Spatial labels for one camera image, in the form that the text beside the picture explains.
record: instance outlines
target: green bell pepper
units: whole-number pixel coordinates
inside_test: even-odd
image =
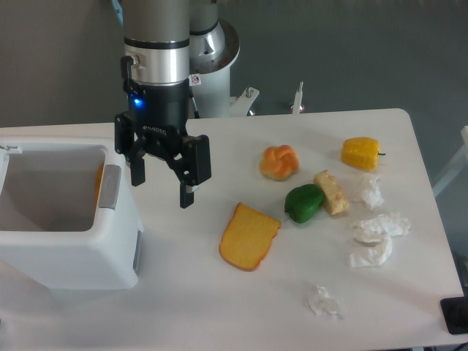
[[[296,223],[309,221],[318,211],[324,198],[323,191],[315,184],[294,188],[286,195],[284,212]]]

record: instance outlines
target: sticker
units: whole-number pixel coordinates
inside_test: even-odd
[[[202,83],[202,78],[200,75],[190,75],[189,76],[190,86],[199,86]]]

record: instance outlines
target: plastic bin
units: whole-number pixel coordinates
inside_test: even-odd
[[[113,140],[0,137],[0,158],[0,259],[51,288],[137,283],[143,225]]]

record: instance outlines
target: tissue paper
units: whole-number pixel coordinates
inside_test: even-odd
[[[364,202],[364,205],[370,211],[381,206],[384,203],[383,197],[380,194],[380,188],[377,185],[377,174],[366,173],[363,175],[358,187],[351,195],[350,200],[359,203]]]
[[[347,264],[351,268],[382,265],[392,253],[392,239],[388,235],[381,235],[383,240],[376,246],[362,246],[348,256]]]
[[[399,212],[385,212],[379,216],[363,220],[352,220],[354,228],[361,228],[368,233],[378,233],[389,236],[403,236],[410,231],[410,221],[403,217]]]
[[[380,233],[369,232],[363,228],[355,228],[353,238],[363,244],[378,244],[383,242],[385,236]]]
[[[307,292],[307,303],[317,316],[320,316],[323,311],[330,315],[337,314],[341,316],[339,303],[329,296],[328,291],[324,287],[314,285]]]

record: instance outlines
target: cable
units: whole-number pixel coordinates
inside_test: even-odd
[[[467,345],[468,345],[468,342],[465,342],[464,344],[460,344],[459,346],[454,348],[452,351],[460,351],[461,349],[463,349]]]
[[[120,25],[124,25],[124,15],[122,14],[122,6],[120,5],[119,0],[111,0],[112,5],[114,6],[114,10],[116,11],[116,16],[118,19],[118,22],[120,22]]]

